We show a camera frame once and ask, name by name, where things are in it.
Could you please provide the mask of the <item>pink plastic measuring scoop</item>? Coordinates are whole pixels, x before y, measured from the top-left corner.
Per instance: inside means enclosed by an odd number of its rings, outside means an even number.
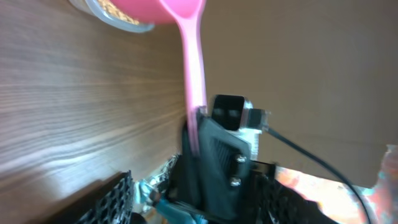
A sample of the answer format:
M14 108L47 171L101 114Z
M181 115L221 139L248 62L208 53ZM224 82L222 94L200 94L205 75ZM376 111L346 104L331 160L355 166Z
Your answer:
M185 104L190 149L199 154L197 112L207 107L200 22L205 0L112 0L118 9L141 22L178 25L183 46Z

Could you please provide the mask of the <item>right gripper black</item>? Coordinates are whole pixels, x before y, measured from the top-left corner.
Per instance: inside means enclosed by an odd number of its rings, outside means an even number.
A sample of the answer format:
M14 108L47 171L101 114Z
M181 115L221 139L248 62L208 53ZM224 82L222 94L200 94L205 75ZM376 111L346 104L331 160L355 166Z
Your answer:
M181 156L171 170L167 190L155 206L168 223L337 224L316 202L277 181L275 164L263 162L253 162L243 204L238 208L249 175L249 143L211 118L200 121L198 140L197 169L185 121Z

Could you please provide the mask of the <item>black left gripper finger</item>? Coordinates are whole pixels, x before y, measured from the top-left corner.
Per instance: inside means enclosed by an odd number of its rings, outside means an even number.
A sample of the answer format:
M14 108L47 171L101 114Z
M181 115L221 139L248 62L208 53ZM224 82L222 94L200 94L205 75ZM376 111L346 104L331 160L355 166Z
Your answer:
M131 171L120 173L52 217L54 224L128 224L133 207Z

